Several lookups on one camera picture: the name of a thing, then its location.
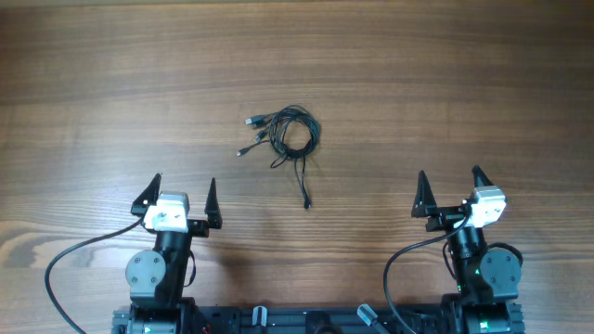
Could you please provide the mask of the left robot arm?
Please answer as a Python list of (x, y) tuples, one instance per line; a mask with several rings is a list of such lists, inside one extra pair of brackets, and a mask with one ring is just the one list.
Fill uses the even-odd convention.
[(112, 319), (113, 333), (210, 333), (212, 326), (193, 298), (185, 298), (187, 264), (195, 260), (193, 238), (206, 238), (223, 224), (216, 193), (210, 183), (204, 213), (191, 219), (185, 192), (161, 191), (161, 175), (133, 201), (131, 214), (150, 234), (154, 247), (135, 254), (125, 268), (131, 305), (126, 314)]

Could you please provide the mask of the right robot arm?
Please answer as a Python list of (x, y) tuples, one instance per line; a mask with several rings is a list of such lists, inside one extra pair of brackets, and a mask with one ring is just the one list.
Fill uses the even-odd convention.
[(425, 172), (419, 172), (411, 216), (426, 218), (428, 232), (447, 235), (450, 271), (458, 292), (442, 297), (449, 333), (524, 333), (518, 285), (523, 256), (509, 244), (489, 244), (484, 228), (496, 223), (507, 206), (504, 192), (479, 166), (472, 168), (474, 189), (458, 206), (440, 207)]

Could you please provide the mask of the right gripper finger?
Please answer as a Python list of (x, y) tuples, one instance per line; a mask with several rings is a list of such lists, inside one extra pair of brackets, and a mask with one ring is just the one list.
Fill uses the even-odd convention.
[(438, 214), (438, 207), (426, 173), (421, 170), (418, 177), (417, 193), (412, 205), (411, 216), (423, 218)]
[(486, 176), (479, 165), (475, 165), (471, 169), (473, 182), (475, 187), (492, 186), (493, 183)]

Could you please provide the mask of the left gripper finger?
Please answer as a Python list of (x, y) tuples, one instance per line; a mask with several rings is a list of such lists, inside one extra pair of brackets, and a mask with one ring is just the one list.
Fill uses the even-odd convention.
[(210, 183), (209, 192), (207, 195), (204, 213), (207, 215), (207, 221), (210, 228), (221, 229), (223, 219), (217, 199), (216, 181), (213, 177)]
[(155, 205), (160, 194), (161, 174), (156, 173), (149, 185), (132, 202), (131, 214), (134, 216), (144, 216), (149, 206)]

